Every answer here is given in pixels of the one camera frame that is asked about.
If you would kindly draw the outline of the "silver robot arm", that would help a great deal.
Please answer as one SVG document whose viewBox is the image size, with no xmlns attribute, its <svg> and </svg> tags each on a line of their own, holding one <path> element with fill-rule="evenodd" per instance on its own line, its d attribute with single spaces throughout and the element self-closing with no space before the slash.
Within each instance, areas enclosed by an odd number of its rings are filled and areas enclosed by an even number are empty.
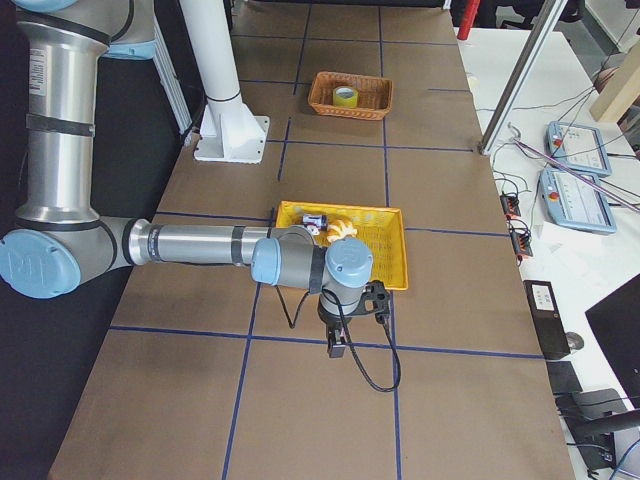
<svg viewBox="0 0 640 480">
<path fill-rule="evenodd" d="M 324 248 L 301 226 L 159 225 L 92 208 L 98 61 L 154 56 L 152 2 L 19 1 L 16 19 L 30 46 L 28 194 L 1 241 L 5 282 L 48 299 L 123 266 L 246 266 L 256 282 L 318 297 L 331 357 L 352 348 L 349 321 L 366 314 L 376 287 L 362 241 Z"/>
</svg>

